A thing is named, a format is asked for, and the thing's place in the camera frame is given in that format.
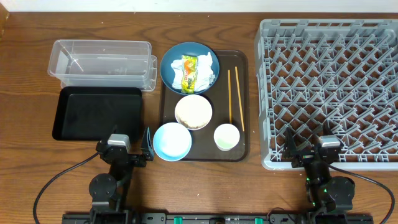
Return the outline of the white cup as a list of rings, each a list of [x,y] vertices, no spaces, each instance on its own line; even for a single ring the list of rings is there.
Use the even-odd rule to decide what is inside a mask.
[[[240,140],[239,129],[232,124],[222,124],[215,129],[213,138],[219,150],[229,151]]]

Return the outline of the white napkin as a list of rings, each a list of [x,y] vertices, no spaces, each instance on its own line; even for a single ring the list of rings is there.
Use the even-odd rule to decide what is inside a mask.
[[[175,66],[175,64],[178,64],[178,60],[175,60],[172,64],[172,68],[175,71],[176,77],[174,80],[173,85],[176,85],[179,87],[181,85],[182,87],[182,77],[183,77],[183,62],[179,63],[182,65],[182,70],[179,69],[178,67]],[[210,76],[213,74],[210,68],[211,65],[211,56],[204,56],[201,55],[198,57],[198,65],[197,65],[197,81],[195,84],[195,91],[200,91],[204,88],[206,88],[209,83],[210,83]]]

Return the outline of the dark blue plate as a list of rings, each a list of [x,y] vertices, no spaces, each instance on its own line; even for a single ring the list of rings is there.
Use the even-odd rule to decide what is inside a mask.
[[[201,55],[204,55],[206,57],[209,55],[211,56],[210,68],[213,74],[210,76],[210,83],[206,88],[200,91],[195,91],[194,94],[201,94],[206,92],[215,84],[219,77],[220,63],[218,57],[215,55],[215,52],[212,49],[210,49],[206,45],[197,42],[184,42],[181,44],[177,44],[165,53],[160,63],[160,76],[164,85],[174,93],[177,93],[179,95],[187,95],[186,93],[182,92],[181,85],[179,85],[179,87],[173,85],[176,74],[174,69],[172,68],[172,64],[175,60],[178,60],[179,63],[182,63],[182,55],[189,55],[193,57],[199,57]],[[179,63],[175,64],[175,66],[182,70],[182,65],[180,65]]]

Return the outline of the yellow green snack wrapper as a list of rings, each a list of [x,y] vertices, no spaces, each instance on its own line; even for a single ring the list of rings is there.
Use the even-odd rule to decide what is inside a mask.
[[[197,81],[198,57],[182,55],[183,77],[182,93],[193,94]]]

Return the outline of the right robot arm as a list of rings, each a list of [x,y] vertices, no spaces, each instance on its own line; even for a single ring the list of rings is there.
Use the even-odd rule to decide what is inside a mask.
[[[353,208],[355,183],[348,177],[331,176],[330,165],[338,161],[343,143],[327,125],[323,132],[310,149],[299,149],[287,128],[282,157],[290,159],[293,168],[305,169],[308,200],[315,208],[325,213],[345,212]]]

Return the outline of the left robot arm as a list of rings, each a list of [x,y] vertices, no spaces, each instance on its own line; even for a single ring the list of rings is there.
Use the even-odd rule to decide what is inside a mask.
[[[131,142],[126,134],[111,133],[96,145],[96,152],[110,165],[109,172],[98,174],[89,185],[92,209],[97,213],[121,212],[124,208],[135,167],[145,167],[154,160],[150,129],[141,141],[141,154],[131,154]]]

